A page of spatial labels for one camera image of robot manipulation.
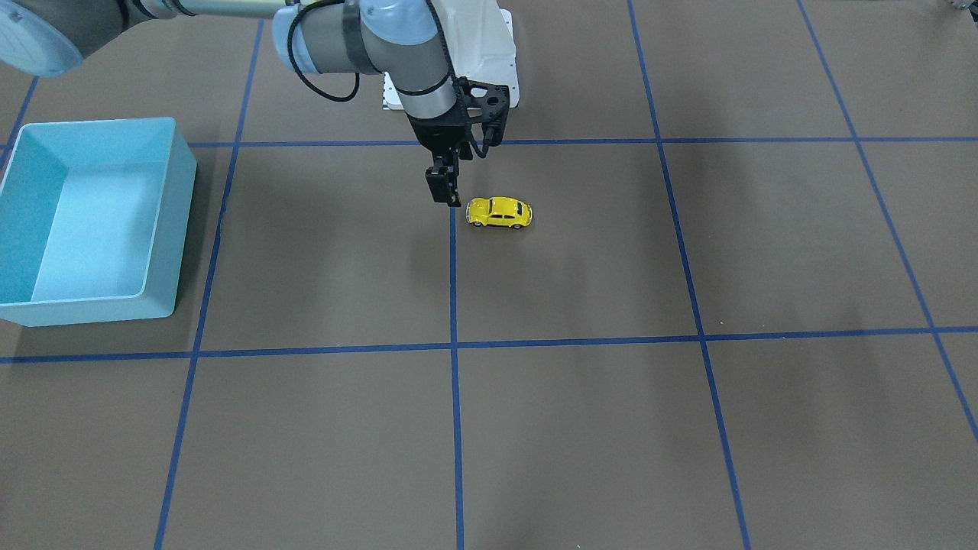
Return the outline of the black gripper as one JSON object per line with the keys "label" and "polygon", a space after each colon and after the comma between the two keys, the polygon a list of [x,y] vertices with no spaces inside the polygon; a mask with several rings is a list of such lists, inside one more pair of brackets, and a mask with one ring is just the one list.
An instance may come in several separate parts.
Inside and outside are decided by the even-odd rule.
{"label": "black gripper", "polygon": [[433,202],[460,208],[461,161],[483,159],[502,144],[510,109],[509,85],[471,78],[447,78],[430,94],[405,97],[413,134],[431,156],[426,183]]}

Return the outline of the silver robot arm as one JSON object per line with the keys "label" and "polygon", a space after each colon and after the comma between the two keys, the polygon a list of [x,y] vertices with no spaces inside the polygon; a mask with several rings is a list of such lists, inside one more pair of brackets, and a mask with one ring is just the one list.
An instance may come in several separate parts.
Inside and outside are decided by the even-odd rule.
{"label": "silver robot arm", "polygon": [[284,65],[312,74],[380,74],[431,153],[434,202],[461,205],[460,163],[504,138],[518,104],[511,13],[496,1],[4,1],[2,60],[58,77],[145,21],[224,15],[271,21]]}

